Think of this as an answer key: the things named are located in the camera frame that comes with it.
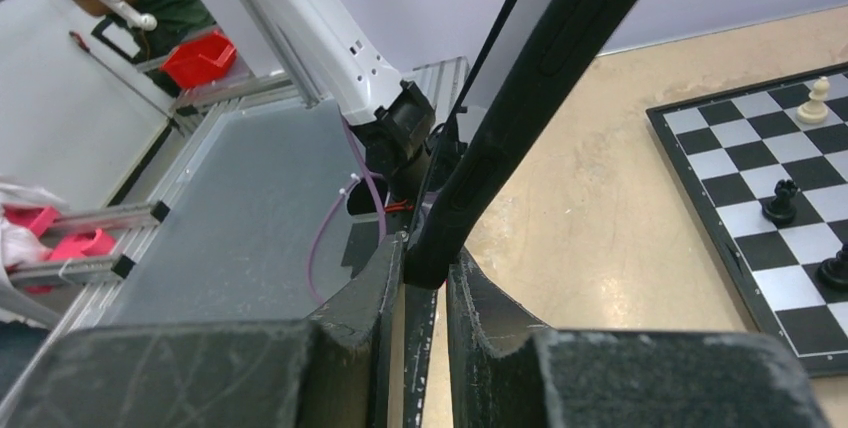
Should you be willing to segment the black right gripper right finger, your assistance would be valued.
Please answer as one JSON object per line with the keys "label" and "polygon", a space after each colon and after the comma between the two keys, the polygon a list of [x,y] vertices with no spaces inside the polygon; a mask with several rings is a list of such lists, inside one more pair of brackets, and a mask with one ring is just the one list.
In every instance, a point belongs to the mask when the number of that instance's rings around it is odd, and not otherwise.
{"label": "black right gripper right finger", "polygon": [[825,427],[800,363],[752,333],[554,328],[462,252],[446,281],[458,427]]}

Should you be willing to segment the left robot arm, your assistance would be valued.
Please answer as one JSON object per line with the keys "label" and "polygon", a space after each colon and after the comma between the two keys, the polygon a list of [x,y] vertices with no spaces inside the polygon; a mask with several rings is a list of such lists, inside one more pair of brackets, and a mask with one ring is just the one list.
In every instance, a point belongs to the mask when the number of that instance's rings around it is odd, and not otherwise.
{"label": "left robot arm", "polygon": [[382,56],[341,0],[246,1],[324,83],[367,168],[399,197],[431,208],[437,111],[420,86]]}

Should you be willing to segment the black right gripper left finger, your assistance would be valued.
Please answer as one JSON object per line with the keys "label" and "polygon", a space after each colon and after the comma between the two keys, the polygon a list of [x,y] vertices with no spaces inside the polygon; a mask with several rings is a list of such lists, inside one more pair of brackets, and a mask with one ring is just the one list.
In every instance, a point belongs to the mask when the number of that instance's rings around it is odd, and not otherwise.
{"label": "black right gripper left finger", "polygon": [[7,427],[399,427],[406,236],[306,318],[87,329],[52,345]]}

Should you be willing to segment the black phone case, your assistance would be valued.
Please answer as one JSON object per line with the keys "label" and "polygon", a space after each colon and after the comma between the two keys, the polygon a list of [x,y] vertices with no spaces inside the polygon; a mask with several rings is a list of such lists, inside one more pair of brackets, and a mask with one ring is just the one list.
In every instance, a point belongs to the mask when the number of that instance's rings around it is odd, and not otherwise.
{"label": "black phone case", "polygon": [[439,136],[404,280],[436,289],[472,228],[638,0],[505,0]]}

